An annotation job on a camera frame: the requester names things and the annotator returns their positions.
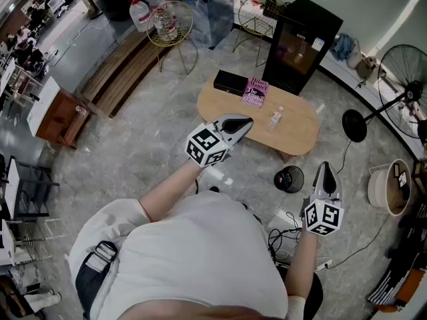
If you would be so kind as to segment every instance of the black pants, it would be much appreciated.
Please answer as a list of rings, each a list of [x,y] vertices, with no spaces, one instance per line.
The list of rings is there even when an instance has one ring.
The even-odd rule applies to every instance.
[[[277,267],[277,269],[280,273],[280,276],[282,277],[282,280],[285,281],[285,276],[288,272],[288,269],[285,267]],[[318,312],[322,301],[322,284],[320,283],[319,277],[314,274],[312,288],[310,289],[310,293],[308,294],[308,298],[306,300],[306,306],[304,307],[304,320],[312,320],[314,318],[314,315],[316,315]]]

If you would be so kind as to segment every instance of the black box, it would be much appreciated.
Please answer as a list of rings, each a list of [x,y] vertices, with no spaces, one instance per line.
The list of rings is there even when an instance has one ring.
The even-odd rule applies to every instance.
[[[213,87],[237,96],[243,96],[248,79],[220,70],[213,81]]]
[[[278,18],[262,80],[299,95],[331,47],[342,20],[310,0],[295,0]]]

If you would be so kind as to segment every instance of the wooden bench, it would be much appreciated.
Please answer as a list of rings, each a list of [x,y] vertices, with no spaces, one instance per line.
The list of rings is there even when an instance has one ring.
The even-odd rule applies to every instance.
[[[161,58],[170,48],[157,50]],[[155,64],[155,45],[147,33],[134,31],[101,65],[82,95],[99,110],[114,117]]]

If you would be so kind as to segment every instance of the pink book cover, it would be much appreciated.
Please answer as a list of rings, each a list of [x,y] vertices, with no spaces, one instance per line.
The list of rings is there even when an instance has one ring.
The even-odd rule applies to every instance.
[[[249,78],[245,92],[242,96],[244,103],[261,108],[264,98],[266,97],[268,83],[258,78]]]

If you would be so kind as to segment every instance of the wooden coffee table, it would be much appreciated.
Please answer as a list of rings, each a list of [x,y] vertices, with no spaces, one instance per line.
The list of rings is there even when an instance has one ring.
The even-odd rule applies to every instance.
[[[211,77],[205,83],[197,100],[197,110],[205,121],[213,121],[223,114],[242,114],[254,119],[254,126],[246,135],[249,139],[293,156],[313,148],[319,122],[306,100],[270,85],[264,104],[257,108],[242,102],[240,96],[215,89],[214,79]],[[270,118],[279,107],[284,109],[282,118],[275,129],[268,131]]]

